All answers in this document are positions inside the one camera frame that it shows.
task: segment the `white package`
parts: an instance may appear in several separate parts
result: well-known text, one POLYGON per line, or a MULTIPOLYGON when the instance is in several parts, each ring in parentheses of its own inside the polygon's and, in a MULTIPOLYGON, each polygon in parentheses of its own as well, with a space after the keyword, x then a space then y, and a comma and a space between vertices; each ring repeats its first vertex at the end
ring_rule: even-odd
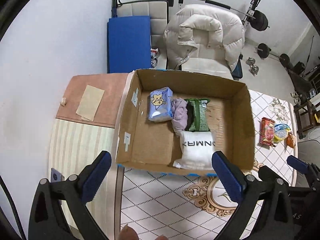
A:
POLYGON ((175 160, 173 166, 179 169, 212 170, 212 155, 215 152, 215 138, 211 132, 180 133, 182 158, 175 160))

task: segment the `green package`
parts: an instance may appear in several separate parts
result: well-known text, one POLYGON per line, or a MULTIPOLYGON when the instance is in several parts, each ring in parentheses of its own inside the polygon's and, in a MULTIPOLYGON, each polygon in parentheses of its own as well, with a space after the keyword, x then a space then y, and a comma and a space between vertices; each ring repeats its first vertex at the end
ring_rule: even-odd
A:
POLYGON ((207 103, 210 102, 210 99, 207 98, 188 98, 185 99, 189 105, 193 106, 193 114, 192 120, 188 120, 188 126, 186 127, 186 131, 190 132, 208 132, 210 131, 207 118, 205 117, 205 112, 207 111, 207 103))

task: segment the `finger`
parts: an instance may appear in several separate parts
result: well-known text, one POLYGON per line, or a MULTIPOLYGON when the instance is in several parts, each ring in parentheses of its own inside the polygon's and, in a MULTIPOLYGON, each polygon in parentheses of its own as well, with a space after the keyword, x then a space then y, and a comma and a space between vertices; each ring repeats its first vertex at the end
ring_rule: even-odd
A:
POLYGON ((164 235, 158 236, 155 240, 168 240, 164 235))
POLYGON ((118 240, 139 240, 139 237, 133 228, 125 225, 119 233, 118 240))

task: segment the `open cardboard box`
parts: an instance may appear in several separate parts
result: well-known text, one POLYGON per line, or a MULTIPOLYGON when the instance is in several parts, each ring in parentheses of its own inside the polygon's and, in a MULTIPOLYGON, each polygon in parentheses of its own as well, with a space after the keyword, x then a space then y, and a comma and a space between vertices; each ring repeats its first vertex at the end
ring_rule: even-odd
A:
POLYGON ((241 170, 252 169, 255 132, 247 86, 207 74, 154 69, 136 70, 131 80, 120 119, 118 165, 178 175, 215 173, 172 166, 182 151, 171 121, 148 120, 150 92, 163 87, 169 87, 174 98, 209 98, 206 117, 216 135, 215 150, 241 170))

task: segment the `white puffer jacket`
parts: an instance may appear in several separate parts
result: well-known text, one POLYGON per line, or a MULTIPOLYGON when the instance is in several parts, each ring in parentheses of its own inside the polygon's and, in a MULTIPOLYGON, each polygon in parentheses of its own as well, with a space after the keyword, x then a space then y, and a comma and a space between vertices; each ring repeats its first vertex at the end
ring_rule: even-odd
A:
POLYGON ((202 4, 186 5, 164 32, 169 68, 190 57, 225 60, 231 71, 244 46, 244 27, 230 11, 202 4))

